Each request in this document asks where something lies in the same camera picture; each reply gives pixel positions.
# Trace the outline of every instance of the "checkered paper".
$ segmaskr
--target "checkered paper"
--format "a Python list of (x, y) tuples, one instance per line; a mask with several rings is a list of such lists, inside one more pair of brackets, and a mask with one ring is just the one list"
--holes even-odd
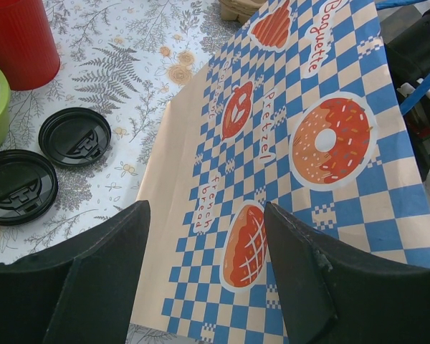
[[(201, 109), (204, 124), (195, 145), (193, 174), (188, 176), (193, 188), (188, 190), (168, 278), (172, 287), (163, 299), (161, 314), (168, 318), (169, 332), (209, 343), (287, 343), (269, 254), (251, 289), (231, 292), (220, 280), (229, 227), (245, 201), (278, 203), (354, 247), (430, 267), (429, 208), (388, 74), (374, 3), (349, 1), (336, 12), (328, 58), (315, 76), (304, 77), (311, 49), (305, 33), (324, 3), (291, 1), (290, 38), (286, 49), (277, 52), (248, 35), (251, 25), (283, 4), (269, 1), (209, 62), (206, 105)], [(226, 104), (236, 87), (248, 81), (254, 84), (252, 114), (235, 138), (223, 140)], [(257, 157), (264, 95), (273, 89), (269, 151), (275, 157), (263, 164)], [(356, 178), (331, 191), (316, 191), (291, 172), (290, 136), (301, 114), (334, 92), (350, 92), (368, 103), (378, 137)], [(205, 186), (212, 187), (214, 198), (210, 211), (201, 213)], [(205, 217), (211, 219), (206, 228), (196, 228), (198, 218)]]

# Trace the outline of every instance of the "red cup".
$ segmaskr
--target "red cup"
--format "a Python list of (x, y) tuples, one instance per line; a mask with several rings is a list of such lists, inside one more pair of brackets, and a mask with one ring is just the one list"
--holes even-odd
[(42, 0), (0, 0), (0, 69), (12, 90), (33, 90), (59, 72)]

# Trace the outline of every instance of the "blue strap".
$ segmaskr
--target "blue strap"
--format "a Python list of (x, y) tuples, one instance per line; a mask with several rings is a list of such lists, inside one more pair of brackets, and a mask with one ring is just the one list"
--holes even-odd
[(392, 7), (408, 6), (418, 4), (419, 2), (424, 1), (426, 0), (387, 0), (376, 4), (376, 9), (380, 11), (381, 9), (391, 9)]
[(400, 105), (401, 114), (404, 116), (408, 113), (415, 104), (430, 90), (430, 73), (424, 81), (412, 92)]

